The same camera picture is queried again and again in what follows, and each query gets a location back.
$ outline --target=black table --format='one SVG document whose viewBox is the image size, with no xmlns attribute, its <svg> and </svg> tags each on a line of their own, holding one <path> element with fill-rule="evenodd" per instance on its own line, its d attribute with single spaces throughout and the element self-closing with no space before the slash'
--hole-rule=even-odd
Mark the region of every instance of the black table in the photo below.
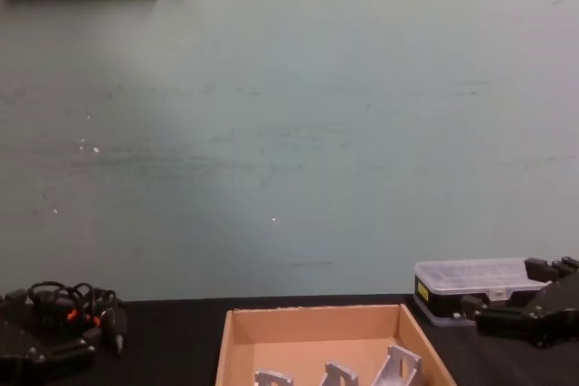
<svg viewBox="0 0 579 386">
<path fill-rule="evenodd" d="M 429 325 L 404 295 L 271 297 L 128 304 L 130 335 L 121 358 L 101 352 L 94 367 L 61 386 L 214 386 L 225 313 L 234 308 L 406 303 L 459 385 L 577 386 L 579 343 L 539 350 L 478 336 L 471 327 Z"/>
</svg>

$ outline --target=wall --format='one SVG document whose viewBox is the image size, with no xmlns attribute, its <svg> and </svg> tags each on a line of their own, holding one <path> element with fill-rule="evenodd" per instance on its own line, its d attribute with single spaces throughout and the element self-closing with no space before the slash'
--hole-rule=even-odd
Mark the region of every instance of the wall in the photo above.
<svg viewBox="0 0 579 386">
<path fill-rule="evenodd" d="M 402 292 L 418 260 L 579 253 L 579 0 L 0 5 L 2 291 Z"/>
</svg>

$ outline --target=wire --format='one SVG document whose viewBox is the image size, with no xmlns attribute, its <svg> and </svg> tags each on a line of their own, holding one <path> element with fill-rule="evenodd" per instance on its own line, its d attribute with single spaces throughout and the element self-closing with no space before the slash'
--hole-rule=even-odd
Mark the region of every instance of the wire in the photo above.
<svg viewBox="0 0 579 386">
<path fill-rule="evenodd" d="M 98 323 L 102 312 L 119 303 L 117 293 L 113 290 L 95 288 L 87 282 L 81 282 L 74 287 L 67 287 L 61 282 L 51 280 L 39 282 L 28 289 L 28 297 L 33 301 L 41 317 L 54 315 L 51 306 L 57 306 L 62 299 L 68 299 L 74 304 L 76 312 L 65 314 L 72 315 L 72 318 L 76 316 L 86 318 L 91 324 Z"/>
</svg>

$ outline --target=cardboard box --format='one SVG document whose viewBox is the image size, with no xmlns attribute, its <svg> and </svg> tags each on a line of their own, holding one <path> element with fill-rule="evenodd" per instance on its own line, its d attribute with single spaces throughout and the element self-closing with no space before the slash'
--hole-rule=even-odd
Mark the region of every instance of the cardboard box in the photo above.
<svg viewBox="0 0 579 386">
<path fill-rule="evenodd" d="M 404 305 L 229 311 L 215 386 L 253 386 L 258 370 L 318 386 L 326 362 L 346 366 L 359 386 L 370 386 L 392 344 L 422 357 L 424 386 L 456 386 Z"/>
</svg>

